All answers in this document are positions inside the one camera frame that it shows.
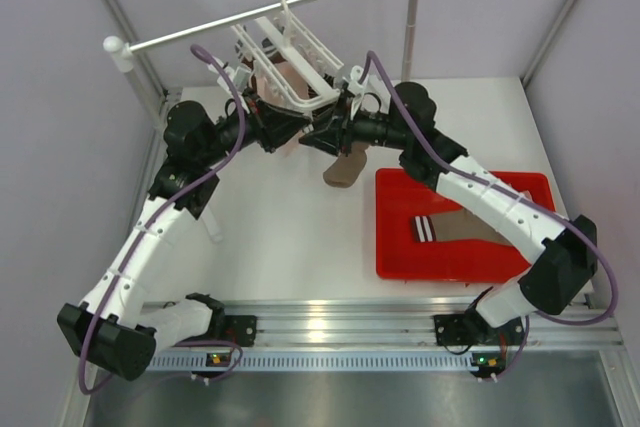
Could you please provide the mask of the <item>taupe sock with striped cuff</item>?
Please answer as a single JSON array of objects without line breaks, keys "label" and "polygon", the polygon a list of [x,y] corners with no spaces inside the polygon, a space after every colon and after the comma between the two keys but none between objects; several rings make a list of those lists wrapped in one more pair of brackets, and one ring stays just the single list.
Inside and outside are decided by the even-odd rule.
[{"label": "taupe sock with striped cuff", "polygon": [[349,154],[341,154],[323,173],[325,184],[342,189],[353,186],[366,166],[367,148],[364,143],[356,143]]}]

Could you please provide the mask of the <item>white plastic clip hanger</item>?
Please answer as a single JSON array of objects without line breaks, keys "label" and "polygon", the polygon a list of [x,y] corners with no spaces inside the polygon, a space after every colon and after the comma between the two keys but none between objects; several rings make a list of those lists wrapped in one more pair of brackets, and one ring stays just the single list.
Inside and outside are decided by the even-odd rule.
[{"label": "white plastic clip hanger", "polygon": [[[269,47],[259,45],[241,24],[231,27],[240,42],[239,55],[252,62],[258,95],[265,102],[309,116],[313,111],[334,103],[339,90],[327,75],[335,75],[344,65],[291,11],[291,2],[279,0],[277,15],[254,20]],[[306,89],[331,95],[325,105],[306,103]]]}]

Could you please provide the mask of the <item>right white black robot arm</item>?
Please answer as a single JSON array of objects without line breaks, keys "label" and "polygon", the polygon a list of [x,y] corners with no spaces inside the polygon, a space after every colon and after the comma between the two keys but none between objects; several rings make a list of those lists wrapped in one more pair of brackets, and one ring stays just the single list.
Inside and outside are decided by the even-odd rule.
[{"label": "right white black robot arm", "polygon": [[602,263],[595,224],[584,215],[568,220],[482,168],[437,129],[437,107],[423,85],[401,82],[390,94],[386,113],[351,114],[350,102],[340,99],[301,144],[335,156],[350,154],[354,143],[399,150],[400,166],[411,179],[493,228],[529,264],[524,273],[485,290],[463,313],[439,317],[439,345],[490,343],[515,319],[561,314]]}]

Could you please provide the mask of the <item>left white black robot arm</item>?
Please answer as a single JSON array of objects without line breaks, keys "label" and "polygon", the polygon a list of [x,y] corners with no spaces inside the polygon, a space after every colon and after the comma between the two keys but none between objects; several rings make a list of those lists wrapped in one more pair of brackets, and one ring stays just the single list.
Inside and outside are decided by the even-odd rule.
[{"label": "left white black robot arm", "polygon": [[218,227],[208,204],[219,172],[243,148],[256,143],[271,153],[309,125],[310,118],[268,104],[254,95],[228,100],[212,120],[201,103],[181,101],[167,115],[166,159],[155,175],[139,220],[112,265],[76,305],[65,304],[57,323],[79,358],[83,392],[88,365],[132,381],[155,354],[183,341],[226,343],[224,305],[191,293],[175,305],[145,315],[142,307],[156,280],[178,268],[177,247],[197,224],[210,237]]}]

